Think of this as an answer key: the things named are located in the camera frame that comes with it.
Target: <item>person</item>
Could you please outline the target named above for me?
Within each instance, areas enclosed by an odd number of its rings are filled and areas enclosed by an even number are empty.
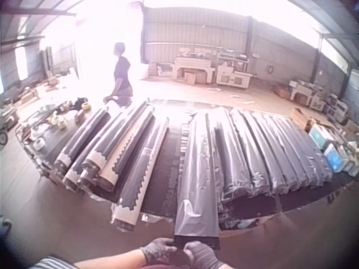
[[[62,269],[175,269],[175,268],[194,268],[194,269],[232,269],[228,265],[219,261],[214,251],[207,245],[200,242],[187,243],[183,253],[188,258],[188,264],[184,267],[177,267],[170,264],[170,256],[178,251],[173,245],[173,239],[157,238],[147,246],[133,251],[88,261],[75,263],[74,265],[56,256],[49,256],[42,259],[34,268],[62,268]]]
[[[122,42],[117,42],[114,45],[114,55],[118,57],[116,67],[114,69],[114,80],[115,85],[112,93],[109,96],[106,96],[103,101],[107,103],[110,100],[128,100],[133,96],[132,86],[128,80],[128,70],[130,69],[130,62],[122,56],[125,52],[125,44]]]

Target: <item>gloved hand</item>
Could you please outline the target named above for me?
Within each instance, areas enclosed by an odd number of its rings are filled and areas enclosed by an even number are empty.
[[[177,250],[176,247],[170,247],[173,239],[157,238],[149,243],[147,246],[140,248],[145,255],[147,264],[153,262],[168,262],[169,255]]]
[[[193,269],[218,269],[224,265],[217,260],[214,251],[201,242],[189,242],[183,250],[188,255]]]

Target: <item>black t-shirt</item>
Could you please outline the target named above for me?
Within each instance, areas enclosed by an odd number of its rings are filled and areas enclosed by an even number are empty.
[[[128,81],[128,70],[130,69],[130,62],[123,56],[118,58],[118,62],[114,69],[114,80],[122,78],[122,84],[118,90],[123,90],[131,86],[130,82]]]

